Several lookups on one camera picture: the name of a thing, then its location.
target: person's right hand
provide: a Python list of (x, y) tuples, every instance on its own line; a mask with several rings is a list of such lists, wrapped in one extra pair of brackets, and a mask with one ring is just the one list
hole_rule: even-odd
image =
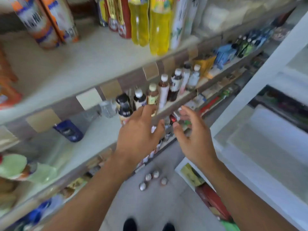
[(180, 143), (182, 151), (198, 168), (210, 169), (218, 161), (210, 129), (195, 111), (186, 106), (181, 108), (181, 119), (190, 120), (192, 124), (192, 133), (190, 137), (186, 137), (180, 124), (173, 123), (174, 134)]

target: yellow liquid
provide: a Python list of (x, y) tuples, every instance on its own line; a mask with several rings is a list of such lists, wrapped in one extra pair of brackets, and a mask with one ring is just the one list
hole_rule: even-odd
[(148, 3), (128, 3), (131, 11), (132, 41), (135, 45), (146, 46), (149, 42)]
[(166, 54), (169, 48), (172, 11), (156, 13), (151, 10), (150, 14), (150, 51), (161, 56)]

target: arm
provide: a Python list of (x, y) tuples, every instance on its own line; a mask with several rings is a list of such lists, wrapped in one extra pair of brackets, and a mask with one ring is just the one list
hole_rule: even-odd
[(184, 135), (178, 123), (173, 124), (183, 153), (209, 179), (241, 231), (297, 230), (219, 161), (210, 129), (197, 113), (183, 106), (181, 115), (181, 119), (192, 123), (189, 138)]
[(65, 204), (43, 231), (97, 231), (121, 184), (151, 153), (164, 133), (161, 120), (151, 133), (154, 105), (140, 107), (121, 128), (117, 148), (87, 185)]

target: hand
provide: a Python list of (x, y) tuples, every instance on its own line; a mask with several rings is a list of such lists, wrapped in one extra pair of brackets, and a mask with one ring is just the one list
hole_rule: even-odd
[(164, 120), (160, 120), (154, 133), (151, 133), (151, 115), (155, 110), (156, 105), (138, 108), (120, 129), (115, 154), (125, 158), (133, 169), (156, 148), (164, 134)]
[(182, 148), (184, 155), (198, 168), (211, 168), (218, 162), (213, 146), (210, 129), (206, 126), (202, 118), (193, 110), (186, 106), (181, 107), (182, 120), (190, 120), (192, 133), (186, 137), (179, 123), (173, 123), (174, 134)]

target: black shoe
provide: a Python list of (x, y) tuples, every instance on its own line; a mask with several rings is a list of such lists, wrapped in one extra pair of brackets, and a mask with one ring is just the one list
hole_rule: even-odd
[(137, 224), (133, 218), (128, 218), (123, 226), (123, 231), (137, 231)]
[(167, 223), (165, 225), (165, 227), (163, 228), (163, 231), (175, 231), (175, 228), (174, 228), (173, 224)]

